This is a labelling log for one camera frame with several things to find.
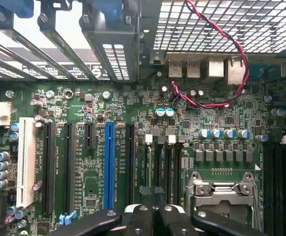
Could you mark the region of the white PCI expansion slot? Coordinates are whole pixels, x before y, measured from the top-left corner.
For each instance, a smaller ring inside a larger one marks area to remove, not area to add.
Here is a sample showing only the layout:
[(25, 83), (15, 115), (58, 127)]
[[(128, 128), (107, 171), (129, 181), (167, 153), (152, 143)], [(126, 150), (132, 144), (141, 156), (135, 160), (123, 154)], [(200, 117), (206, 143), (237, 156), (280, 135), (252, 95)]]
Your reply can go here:
[(34, 201), (36, 127), (34, 118), (19, 118), (16, 207)]

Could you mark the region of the RAM slot with black latch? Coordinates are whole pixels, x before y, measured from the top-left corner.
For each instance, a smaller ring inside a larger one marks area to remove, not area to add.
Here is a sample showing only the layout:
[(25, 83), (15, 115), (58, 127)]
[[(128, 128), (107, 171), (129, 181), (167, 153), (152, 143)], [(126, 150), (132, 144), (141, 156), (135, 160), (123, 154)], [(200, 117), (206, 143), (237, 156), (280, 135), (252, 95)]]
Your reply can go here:
[(263, 145), (264, 232), (273, 235), (273, 149)]
[(164, 148), (164, 137), (157, 136), (155, 144), (155, 165), (154, 165), (154, 186), (156, 193), (164, 193), (163, 182), (162, 182), (162, 162), (163, 162), (163, 148)]
[(183, 143), (180, 142), (178, 139), (177, 146), (176, 146), (176, 200), (175, 204), (181, 204), (181, 174), (182, 174), (182, 148)]

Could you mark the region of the vented metal slot cover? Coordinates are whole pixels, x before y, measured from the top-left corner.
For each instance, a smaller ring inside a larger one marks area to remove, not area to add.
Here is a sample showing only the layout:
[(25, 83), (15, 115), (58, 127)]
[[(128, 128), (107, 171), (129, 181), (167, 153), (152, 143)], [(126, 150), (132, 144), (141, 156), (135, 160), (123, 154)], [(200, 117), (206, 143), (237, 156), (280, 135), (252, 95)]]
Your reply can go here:
[(102, 12), (83, 13), (79, 24), (96, 58), (116, 83), (135, 83), (139, 77), (139, 19), (125, 11), (114, 22)]

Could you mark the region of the silver USB port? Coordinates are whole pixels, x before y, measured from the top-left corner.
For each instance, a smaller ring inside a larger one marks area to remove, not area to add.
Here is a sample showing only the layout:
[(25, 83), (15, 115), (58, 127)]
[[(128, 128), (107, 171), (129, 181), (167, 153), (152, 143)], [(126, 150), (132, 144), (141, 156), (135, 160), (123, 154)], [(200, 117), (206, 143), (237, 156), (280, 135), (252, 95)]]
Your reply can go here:
[(187, 61), (187, 78), (200, 78), (200, 61), (188, 60)]
[(168, 77), (170, 78), (182, 78), (182, 61), (181, 60), (169, 60), (168, 61)]

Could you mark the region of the green motherboard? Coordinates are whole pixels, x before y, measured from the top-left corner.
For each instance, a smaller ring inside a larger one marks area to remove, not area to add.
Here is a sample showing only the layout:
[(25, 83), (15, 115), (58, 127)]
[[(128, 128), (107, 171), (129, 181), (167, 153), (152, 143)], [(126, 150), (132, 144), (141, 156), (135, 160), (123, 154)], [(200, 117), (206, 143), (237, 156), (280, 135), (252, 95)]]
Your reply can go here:
[[(134, 204), (175, 205), (185, 212), (185, 177), (199, 171), (226, 180), (251, 172), (257, 184), (264, 232), (263, 145), (273, 149), (273, 235), (283, 236), (280, 143), (286, 136), (286, 78), (253, 72), (242, 92), (224, 81), (169, 78), (158, 72), (138, 83), (9, 82), (0, 90), (11, 104), (11, 124), (0, 129), (0, 194), (7, 197), (6, 236), (46, 236), (60, 227), (103, 210), (105, 124), (115, 124), (114, 207), (126, 205), (126, 123), (134, 124)], [(36, 127), (34, 201), (16, 207), (19, 118)], [(54, 209), (42, 214), (42, 158), (45, 123), (55, 125)], [(75, 125), (74, 208), (63, 214), (64, 124)], [(95, 124), (95, 149), (85, 148), (84, 126)], [(145, 135), (153, 135), (152, 187), (145, 186)], [(167, 203), (168, 136), (176, 136), (174, 203)], [(162, 182), (154, 186), (155, 144), (164, 137)], [(176, 146), (183, 143), (181, 204), (176, 200)]]

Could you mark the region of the grey metal PC case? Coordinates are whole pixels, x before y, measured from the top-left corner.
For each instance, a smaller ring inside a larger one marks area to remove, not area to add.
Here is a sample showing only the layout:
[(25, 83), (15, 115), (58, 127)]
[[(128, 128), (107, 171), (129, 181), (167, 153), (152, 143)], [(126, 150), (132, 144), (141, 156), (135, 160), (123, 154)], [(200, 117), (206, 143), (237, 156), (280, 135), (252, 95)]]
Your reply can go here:
[[(0, 0), (0, 10), (11, 11), (11, 5), (12, 0)], [(84, 12), (95, 10), (93, 0), (34, 0), (31, 18), (11, 11), (14, 29), (54, 59), (61, 71), (0, 32), (0, 90), (9, 82), (113, 82), (79, 24)], [(187, 61), (199, 60), (200, 81), (226, 83), (228, 57), (240, 57), (246, 68), (236, 94), (253, 72), (286, 78), (286, 0), (122, 0), (125, 11), (136, 12), (139, 19), (135, 83), (158, 72), (168, 76), (169, 60), (182, 61), (183, 79)], [(223, 78), (208, 78), (210, 58), (224, 60)]]

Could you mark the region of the silver ethernet port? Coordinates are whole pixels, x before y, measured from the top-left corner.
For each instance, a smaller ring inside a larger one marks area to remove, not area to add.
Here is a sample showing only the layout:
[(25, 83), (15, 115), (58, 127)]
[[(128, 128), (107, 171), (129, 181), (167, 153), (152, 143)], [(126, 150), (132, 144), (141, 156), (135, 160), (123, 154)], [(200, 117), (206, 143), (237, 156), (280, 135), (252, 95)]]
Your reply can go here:
[(226, 84), (238, 86), (242, 83), (245, 75), (245, 65), (240, 57), (228, 57), (225, 66)]

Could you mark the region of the plain metal slot cover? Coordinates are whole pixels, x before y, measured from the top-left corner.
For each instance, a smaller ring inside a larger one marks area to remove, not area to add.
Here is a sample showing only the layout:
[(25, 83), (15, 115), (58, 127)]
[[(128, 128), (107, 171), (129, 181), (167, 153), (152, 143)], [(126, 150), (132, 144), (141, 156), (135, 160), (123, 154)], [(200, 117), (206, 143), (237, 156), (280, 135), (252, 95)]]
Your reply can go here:
[(0, 32), (5, 34), (7, 37), (12, 39), (24, 46), (28, 51), (30, 51), (37, 58), (45, 61), (50, 66), (57, 69), (59, 72), (61, 71), (60, 65), (55, 62), (49, 55), (47, 55), (44, 51), (35, 46), (32, 42), (30, 42), (27, 38), (21, 35), (18, 31), (14, 29), (14, 13), (9, 10), (1, 9), (0, 10)]

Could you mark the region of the silver square rear port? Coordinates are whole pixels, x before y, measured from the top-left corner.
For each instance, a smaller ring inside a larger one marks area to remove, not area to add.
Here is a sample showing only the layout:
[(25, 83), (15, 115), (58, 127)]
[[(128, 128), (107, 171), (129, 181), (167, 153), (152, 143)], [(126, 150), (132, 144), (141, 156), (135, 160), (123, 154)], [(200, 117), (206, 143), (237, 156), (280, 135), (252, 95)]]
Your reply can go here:
[(207, 76), (210, 79), (219, 79), (224, 76), (224, 60), (223, 59), (208, 59)]

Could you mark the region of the CPU socket locking lever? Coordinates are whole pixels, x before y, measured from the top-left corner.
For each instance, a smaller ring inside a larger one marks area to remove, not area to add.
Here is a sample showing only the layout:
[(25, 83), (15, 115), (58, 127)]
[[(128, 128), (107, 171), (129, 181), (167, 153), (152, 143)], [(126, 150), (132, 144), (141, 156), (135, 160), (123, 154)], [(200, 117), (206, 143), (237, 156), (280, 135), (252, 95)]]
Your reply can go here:
[(256, 184), (252, 187), (253, 190), (253, 206), (254, 206), (254, 226), (253, 228), (262, 232), (262, 225), (261, 225), (261, 215), (260, 215), (260, 207), (258, 202), (258, 192)]

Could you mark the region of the silver CPU socket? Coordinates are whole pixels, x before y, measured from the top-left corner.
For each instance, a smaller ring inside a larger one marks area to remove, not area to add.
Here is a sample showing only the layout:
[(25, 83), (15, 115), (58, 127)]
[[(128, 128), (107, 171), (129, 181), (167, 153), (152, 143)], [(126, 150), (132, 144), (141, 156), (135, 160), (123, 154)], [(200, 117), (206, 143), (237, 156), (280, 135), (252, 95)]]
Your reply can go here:
[(210, 210), (239, 223), (254, 226), (253, 190), (256, 184), (251, 172), (239, 179), (225, 179), (214, 173), (204, 178), (199, 171), (185, 177), (185, 212), (190, 216), (196, 210)]

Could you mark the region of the blue expansion slot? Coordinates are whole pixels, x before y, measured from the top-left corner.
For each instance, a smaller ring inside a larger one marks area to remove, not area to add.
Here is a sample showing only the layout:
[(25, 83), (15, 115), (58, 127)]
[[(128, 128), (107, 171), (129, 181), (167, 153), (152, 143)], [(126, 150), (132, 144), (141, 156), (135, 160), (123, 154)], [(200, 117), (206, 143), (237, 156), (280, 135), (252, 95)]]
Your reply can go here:
[(115, 124), (105, 124), (103, 208), (114, 207), (115, 187)]

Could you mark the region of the short black expansion slot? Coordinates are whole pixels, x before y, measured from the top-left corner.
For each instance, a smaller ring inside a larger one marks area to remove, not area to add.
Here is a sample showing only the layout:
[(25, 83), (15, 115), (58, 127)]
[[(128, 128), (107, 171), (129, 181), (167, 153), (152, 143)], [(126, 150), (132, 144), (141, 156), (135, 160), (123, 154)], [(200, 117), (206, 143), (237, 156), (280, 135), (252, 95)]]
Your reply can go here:
[(85, 148), (95, 149), (96, 133), (95, 133), (95, 124), (86, 123), (84, 126), (84, 141)]

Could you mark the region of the long black expansion slot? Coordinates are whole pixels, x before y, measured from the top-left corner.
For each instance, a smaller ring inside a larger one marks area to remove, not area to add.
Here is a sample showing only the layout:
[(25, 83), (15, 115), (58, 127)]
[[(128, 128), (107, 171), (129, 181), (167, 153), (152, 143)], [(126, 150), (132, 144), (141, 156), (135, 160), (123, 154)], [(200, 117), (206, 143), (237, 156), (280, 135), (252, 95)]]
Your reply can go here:
[(64, 198), (63, 214), (69, 215), (74, 208), (74, 175), (75, 175), (75, 125), (64, 124)]
[(42, 214), (50, 215), (54, 209), (55, 178), (55, 125), (51, 122), (44, 125), (43, 158), (42, 158)]
[(134, 202), (135, 132), (134, 124), (126, 123), (126, 205)]

